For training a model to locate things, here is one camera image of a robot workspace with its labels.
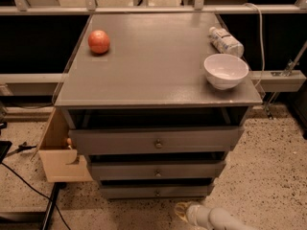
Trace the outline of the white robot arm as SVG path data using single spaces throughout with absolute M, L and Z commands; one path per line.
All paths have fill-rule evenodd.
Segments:
M 243 224 L 223 208 L 208 208 L 197 202 L 179 202 L 175 213 L 183 221 L 205 230 L 257 230 Z

